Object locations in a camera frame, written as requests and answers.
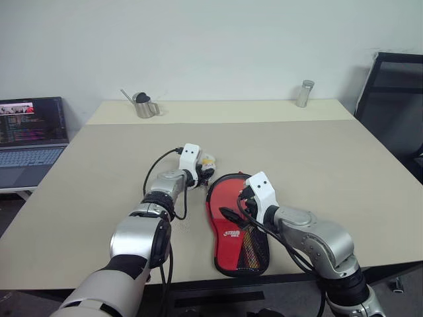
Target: laptop keyboard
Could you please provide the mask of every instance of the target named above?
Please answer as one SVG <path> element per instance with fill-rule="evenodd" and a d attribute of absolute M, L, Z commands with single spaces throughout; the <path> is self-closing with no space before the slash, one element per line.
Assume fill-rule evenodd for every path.
<path fill-rule="evenodd" d="M 51 165 L 63 149 L 43 149 L 33 151 L 0 151 L 0 167 Z"/>

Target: white wall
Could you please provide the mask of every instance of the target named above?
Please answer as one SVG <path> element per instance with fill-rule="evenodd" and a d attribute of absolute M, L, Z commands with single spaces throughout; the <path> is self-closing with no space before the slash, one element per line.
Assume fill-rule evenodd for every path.
<path fill-rule="evenodd" d="M 312 98 L 352 109 L 377 51 L 422 53 L 422 0 L 1 0 L 0 98 Z"/>

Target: beige table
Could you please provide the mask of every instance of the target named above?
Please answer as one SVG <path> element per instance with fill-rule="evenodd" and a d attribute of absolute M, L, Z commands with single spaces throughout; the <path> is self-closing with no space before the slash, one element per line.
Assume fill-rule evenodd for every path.
<path fill-rule="evenodd" d="M 102 104 L 2 236 L 0 289 L 74 288 L 104 266 L 151 163 L 187 142 L 216 157 L 217 176 L 263 170 L 280 204 L 342 224 L 362 266 L 423 260 L 423 187 L 336 100 L 160 106 L 164 116 L 141 120 L 127 102 Z M 169 156 L 153 174 L 177 164 Z M 205 196 L 188 192 L 187 220 L 172 223 L 174 282 L 224 278 Z M 266 274 L 299 272 L 271 238 L 270 251 Z M 152 276 L 160 281 L 158 270 Z"/>

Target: printed logo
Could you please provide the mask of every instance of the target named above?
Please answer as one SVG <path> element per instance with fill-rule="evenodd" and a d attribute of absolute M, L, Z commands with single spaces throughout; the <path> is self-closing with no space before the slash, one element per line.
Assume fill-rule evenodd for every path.
<path fill-rule="evenodd" d="M 231 236 L 232 238 L 238 238 L 241 232 L 239 230 L 229 230 L 223 233 L 223 236 Z"/>

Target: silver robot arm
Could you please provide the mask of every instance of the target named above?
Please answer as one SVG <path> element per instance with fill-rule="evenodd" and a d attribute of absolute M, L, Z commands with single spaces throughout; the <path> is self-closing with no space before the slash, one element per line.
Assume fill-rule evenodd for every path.
<path fill-rule="evenodd" d="M 109 263 L 90 274 L 52 317 L 134 317 L 150 271 L 168 258 L 178 195 L 206 181 L 214 168 L 211 155 L 187 143 L 179 169 L 159 174 L 141 203 L 117 226 Z"/>
<path fill-rule="evenodd" d="M 339 224 L 312 212 L 279 206 L 263 172 L 250 177 L 241 193 L 258 223 L 307 254 L 321 278 L 330 309 L 337 317 L 385 317 L 374 290 L 365 283 L 352 237 Z"/>

